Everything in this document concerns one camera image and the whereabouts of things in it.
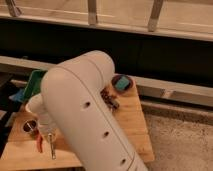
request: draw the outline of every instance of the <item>red object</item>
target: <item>red object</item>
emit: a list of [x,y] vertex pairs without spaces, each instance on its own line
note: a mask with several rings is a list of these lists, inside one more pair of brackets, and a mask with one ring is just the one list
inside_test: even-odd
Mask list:
[[39,153],[43,152],[42,141],[43,141],[43,138],[42,138],[41,134],[38,133],[38,136],[37,136],[37,139],[36,139],[36,146],[37,146],[37,150],[38,150]]

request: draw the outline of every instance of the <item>floor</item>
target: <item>floor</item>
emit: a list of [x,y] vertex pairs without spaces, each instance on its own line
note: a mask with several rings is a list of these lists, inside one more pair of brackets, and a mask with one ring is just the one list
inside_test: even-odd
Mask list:
[[160,116],[161,109],[153,113],[150,106],[144,108],[156,157],[148,164],[150,171],[213,170],[212,125],[186,121],[182,119],[183,112],[173,111],[180,120]]

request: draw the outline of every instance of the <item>metal railing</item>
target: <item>metal railing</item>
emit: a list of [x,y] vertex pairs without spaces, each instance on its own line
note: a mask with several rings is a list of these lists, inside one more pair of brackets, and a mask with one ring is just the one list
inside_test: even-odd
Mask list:
[[[158,19],[160,16],[161,8],[164,0],[154,0],[151,16],[147,25],[148,31],[153,32],[157,28]],[[21,9],[16,6],[15,0],[5,0],[8,11],[11,17],[19,17],[22,12]],[[88,0],[88,24],[98,24],[97,17],[97,0]]]

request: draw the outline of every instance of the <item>blue object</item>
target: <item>blue object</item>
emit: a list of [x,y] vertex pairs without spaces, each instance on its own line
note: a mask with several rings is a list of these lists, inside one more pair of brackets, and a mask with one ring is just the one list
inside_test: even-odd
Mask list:
[[122,76],[115,84],[117,90],[124,91],[126,87],[130,84],[130,81],[125,76]]
[[16,94],[10,96],[10,99],[15,102],[23,102],[24,89],[20,89]]

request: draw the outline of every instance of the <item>metal bar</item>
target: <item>metal bar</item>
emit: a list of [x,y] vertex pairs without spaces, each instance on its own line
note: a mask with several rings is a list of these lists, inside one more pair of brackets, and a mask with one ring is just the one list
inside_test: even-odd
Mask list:
[[151,16],[148,23],[148,31],[154,32],[156,30],[162,6],[163,0],[154,0]]
[[89,25],[97,24],[97,2],[96,0],[88,0],[88,22]]
[[5,2],[12,17],[18,17],[22,14],[21,10],[16,6],[14,0],[5,0]]
[[213,107],[213,88],[134,77],[140,95]]

